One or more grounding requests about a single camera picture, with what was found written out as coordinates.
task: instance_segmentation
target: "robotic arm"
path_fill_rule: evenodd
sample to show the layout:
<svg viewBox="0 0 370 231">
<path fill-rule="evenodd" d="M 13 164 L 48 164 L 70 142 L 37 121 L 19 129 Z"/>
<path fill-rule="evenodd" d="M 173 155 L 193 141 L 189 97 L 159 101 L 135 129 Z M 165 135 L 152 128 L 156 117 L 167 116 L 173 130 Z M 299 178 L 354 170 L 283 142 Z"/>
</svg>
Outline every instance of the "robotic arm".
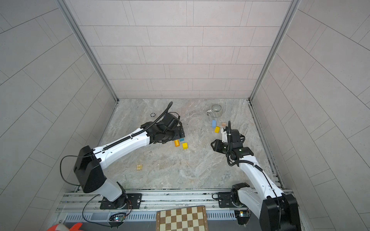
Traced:
<svg viewBox="0 0 370 231">
<path fill-rule="evenodd" d="M 122 208 L 127 201 L 123 187 L 104 176 L 103 169 L 133 150 L 152 143 L 166 143 L 184 138 L 180 116 L 175 117 L 168 110 L 170 102 L 162 114 L 153 122 L 141 125 L 127 136 L 107 145 L 91 149 L 83 147 L 73 168 L 84 193 L 97 193 L 109 201 L 114 208 Z"/>
<path fill-rule="evenodd" d="M 256 194 L 246 183 L 233 185 L 232 203 L 237 207 L 246 205 L 259 218 L 262 231 L 301 231 L 296 199 L 284 194 L 264 173 L 250 148 L 243 147 L 244 141 L 245 136 L 231 129 L 229 121 L 222 140 L 211 143 L 215 152 L 226 155 L 230 166 L 237 165 L 245 172 L 257 191 Z"/>
</svg>

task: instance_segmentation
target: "brown chessboard square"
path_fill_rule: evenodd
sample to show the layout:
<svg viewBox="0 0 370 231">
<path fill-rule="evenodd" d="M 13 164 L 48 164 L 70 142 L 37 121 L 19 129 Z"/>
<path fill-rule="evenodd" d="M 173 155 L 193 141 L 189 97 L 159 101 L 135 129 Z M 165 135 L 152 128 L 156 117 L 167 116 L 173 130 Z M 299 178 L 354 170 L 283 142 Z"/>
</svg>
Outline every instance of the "brown chessboard square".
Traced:
<svg viewBox="0 0 370 231">
<path fill-rule="evenodd" d="M 156 231 L 208 231 L 204 206 L 157 212 Z"/>
</svg>

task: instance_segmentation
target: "mug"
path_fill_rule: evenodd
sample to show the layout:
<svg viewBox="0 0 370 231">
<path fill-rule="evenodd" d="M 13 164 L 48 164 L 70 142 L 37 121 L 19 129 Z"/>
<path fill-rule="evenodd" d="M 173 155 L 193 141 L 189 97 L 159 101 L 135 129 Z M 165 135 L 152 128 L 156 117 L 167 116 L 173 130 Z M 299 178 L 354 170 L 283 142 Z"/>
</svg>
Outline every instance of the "mug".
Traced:
<svg viewBox="0 0 370 231">
<path fill-rule="evenodd" d="M 222 115 L 222 107 L 219 104 L 213 104 L 211 109 L 207 111 L 207 115 L 213 118 L 218 118 Z"/>
</svg>

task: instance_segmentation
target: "gray marble surface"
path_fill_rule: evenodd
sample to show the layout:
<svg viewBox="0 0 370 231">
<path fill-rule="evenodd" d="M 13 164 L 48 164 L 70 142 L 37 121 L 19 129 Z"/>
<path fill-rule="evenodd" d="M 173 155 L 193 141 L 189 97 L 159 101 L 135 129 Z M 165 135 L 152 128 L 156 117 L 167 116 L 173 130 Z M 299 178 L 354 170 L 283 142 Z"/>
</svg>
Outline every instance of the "gray marble surface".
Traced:
<svg viewBox="0 0 370 231">
<path fill-rule="evenodd" d="M 230 167 L 224 154 L 214 152 L 210 143 L 222 139 L 212 128 L 212 117 L 206 115 L 212 104 L 223 107 L 216 118 L 217 126 L 231 121 L 231 128 L 245 135 L 244 146 L 257 157 L 260 166 L 271 177 L 271 168 L 262 147 L 256 125 L 245 99 L 121 99 L 105 132 L 102 145 L 115 141 L 153 121 L 152 112 L 160 115 L 173 101 L 170 112 L 180 114 L 188 149 L 166 144 L 150 144 L 134 150 L 104 170 L 106 177 L 126 189 L 139 188 L 231 188 L 247 182 L 246 174 L 236 165 Z M 142 170 L 136 166 L 142 164 Z"/>
</svg>

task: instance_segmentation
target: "tiled wall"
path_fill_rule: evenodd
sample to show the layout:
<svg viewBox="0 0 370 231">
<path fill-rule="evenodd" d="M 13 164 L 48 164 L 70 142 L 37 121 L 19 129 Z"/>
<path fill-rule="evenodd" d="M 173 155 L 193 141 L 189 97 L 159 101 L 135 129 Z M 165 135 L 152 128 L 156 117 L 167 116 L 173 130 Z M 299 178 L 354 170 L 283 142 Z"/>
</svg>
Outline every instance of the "tiled wall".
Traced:
<svg viewBox="0 0 370 231">
<path fill-rule="evenodd" d="M 54 0 L 0 1 L 0 14 L 0 230 L 46 230 L 73 189 L 61 158 L 97 145 L 115 101 Z M 77 183 L 74 162 L 62 172 Z"/>
<path fill-rule="evenodd" d="M 370 228 L 369 15 L 367 0 L 302 0 L 253 100 L 312 230 Z"/>
<path fill-rule="evenodd" d="M 66 0 L 119 98 L 247 98 L 288 1 Z"/>
</svg>

